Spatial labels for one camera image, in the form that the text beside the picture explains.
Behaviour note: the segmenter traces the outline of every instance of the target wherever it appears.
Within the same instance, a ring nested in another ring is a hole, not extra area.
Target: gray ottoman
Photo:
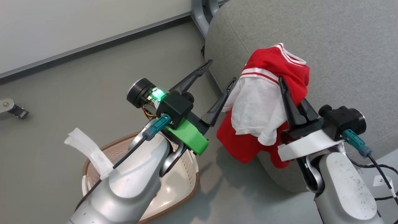
[[[398,2],[395,0],[231,0],[213,18],[205,58],[220,86],[239,77],[258,48],[284,43],[311,68],[308,101],[315,110],[356,108],[362,135],[380,158],[398,144]],[[370,161],[346,145],[359,163]],[[288,191],[306,191],[297,164],[276,169],[258,155],[271,178]]]

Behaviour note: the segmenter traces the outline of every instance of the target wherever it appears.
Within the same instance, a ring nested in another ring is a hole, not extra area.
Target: white wall
[[[0,78],[191,10],[191,0],[0,0]]]

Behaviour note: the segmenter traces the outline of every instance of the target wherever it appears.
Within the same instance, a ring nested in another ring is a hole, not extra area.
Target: gray floor
[[[82,197],[86,158],[63,142],[79,127],[98,145],[141,129],[142,111],[125,99],[146,77],[169,89],[197,68],[204,44],[194,23],[182,24],[0,86],[30,111],[25,120],[0,116],[0,222],[64,223]],[[219,91],[209,75],[190,91],[200,115]],[[152,223],[321,223],[313,196],[287,193],[259,161],[235,161],[215,137],[198,157],[201,186],[182,207]]]

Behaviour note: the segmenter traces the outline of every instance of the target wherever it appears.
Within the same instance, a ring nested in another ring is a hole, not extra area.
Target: white velcro strap
[[[113,170],[113,164],[95,142],[78,128],[75,128],[75,130],[68,135],[69,137],[65,140],[65,144],[76,148],[87,156],[100,174],[101,180],[107,178],[109,173]]]

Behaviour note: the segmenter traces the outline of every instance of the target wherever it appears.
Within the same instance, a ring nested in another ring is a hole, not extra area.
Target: white tape
[[[396,196],[395,191],[394,191],[394,186],[392,185],[392,179],[391,179],[391,177],[388,177],[388,176],[386,176],[386,178],[387,178],[388,182],[391,185],[390,192],[391,192],[392,196],[394,198],[396,198],[397,196]],[[384,181],[384,179],[383,179],[383,177],[381,175],[376,175],[375,176],[375,180],[373,181],[373,186],[374,187],[377,187],[377,186],[386,186],[387,187],[387,184],[386,184],[386,182]]]
[[[78,128],[75,128],[75,130],[68,135],[69,137],[65,140],[65,144],[76,148],[87,156],[100,174],[101,180],[107,178],[109,173],[113,170],[113,164],[95,142]]]

